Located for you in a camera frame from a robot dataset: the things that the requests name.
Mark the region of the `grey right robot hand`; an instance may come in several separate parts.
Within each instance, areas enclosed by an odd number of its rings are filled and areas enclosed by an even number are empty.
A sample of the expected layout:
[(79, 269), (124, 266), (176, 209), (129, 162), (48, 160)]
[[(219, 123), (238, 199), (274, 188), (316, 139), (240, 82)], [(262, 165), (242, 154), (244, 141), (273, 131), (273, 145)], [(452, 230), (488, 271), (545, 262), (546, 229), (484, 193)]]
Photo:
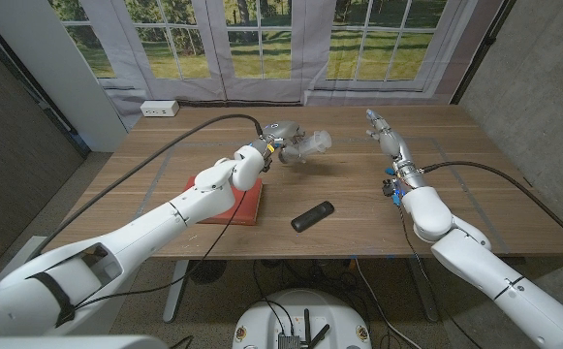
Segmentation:
[(372, 126), (372, 130), (367, 130), (366, 134), (378, 142), (382, 152), (391, 157), (398, 169), (414, 162), (407, 143), (382, 115), (367, 110), (366, 118)]

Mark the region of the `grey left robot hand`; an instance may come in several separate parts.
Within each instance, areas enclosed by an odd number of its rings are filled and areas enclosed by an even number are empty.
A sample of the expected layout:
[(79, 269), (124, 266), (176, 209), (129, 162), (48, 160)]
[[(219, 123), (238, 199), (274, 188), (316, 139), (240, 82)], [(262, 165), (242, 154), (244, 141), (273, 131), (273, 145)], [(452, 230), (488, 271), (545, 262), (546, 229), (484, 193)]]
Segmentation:
[(283, 164), (301, 161), (298, 146), (305, 135), (306, 132), (294, 121), (273, 122), (263, 129), (263, 136), (272, 142), (272, 147)]

